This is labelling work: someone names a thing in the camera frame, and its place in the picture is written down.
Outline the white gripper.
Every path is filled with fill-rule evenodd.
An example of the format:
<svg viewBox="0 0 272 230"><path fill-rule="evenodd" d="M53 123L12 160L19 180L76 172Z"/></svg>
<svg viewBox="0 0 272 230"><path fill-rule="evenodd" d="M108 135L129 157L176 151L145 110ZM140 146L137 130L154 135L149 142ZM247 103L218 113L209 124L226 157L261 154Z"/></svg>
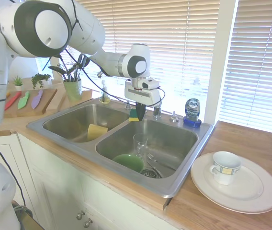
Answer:
<svg viewBox="0 0 272 230"><path fill-rule="evenodd" d="M136 114L139 121L142 121L146 112L146 106L161 105L161 97L158 89L137 90L130 82L125 83L125 97L136 102Z"/></svg>

